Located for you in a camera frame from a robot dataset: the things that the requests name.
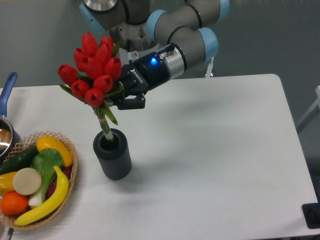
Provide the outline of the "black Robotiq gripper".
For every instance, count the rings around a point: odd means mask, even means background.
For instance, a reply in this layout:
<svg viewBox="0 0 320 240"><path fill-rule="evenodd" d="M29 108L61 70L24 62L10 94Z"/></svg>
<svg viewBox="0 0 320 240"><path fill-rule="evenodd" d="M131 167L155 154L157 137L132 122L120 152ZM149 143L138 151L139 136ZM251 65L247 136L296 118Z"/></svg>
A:
<svg viewBox="0 0 320 240"><path fill-rule="evenodd" d="M154 51L133 63L123 65L119 82L124 87L124 93L108 97L108 105L116 106L118 110L144 109L144 94L170 79L170 70L162 53Z"/></svg>

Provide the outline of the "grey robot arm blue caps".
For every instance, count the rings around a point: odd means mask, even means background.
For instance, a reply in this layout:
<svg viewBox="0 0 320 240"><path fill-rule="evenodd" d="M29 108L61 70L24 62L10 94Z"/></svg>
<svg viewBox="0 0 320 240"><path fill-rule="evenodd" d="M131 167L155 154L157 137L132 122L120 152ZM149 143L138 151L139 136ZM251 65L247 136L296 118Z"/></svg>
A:
<svg viewBox="0 0 320 240"><path fill-rule="evenodd" d="M218 39L209 26L228 15L229 1L187 0L172 12L151 11L150 5L149 0L84 0L79 6L92 30L108 31L121 43L123 90L107 98L109 107L142 109L148 91L218 53Z"/></svg>

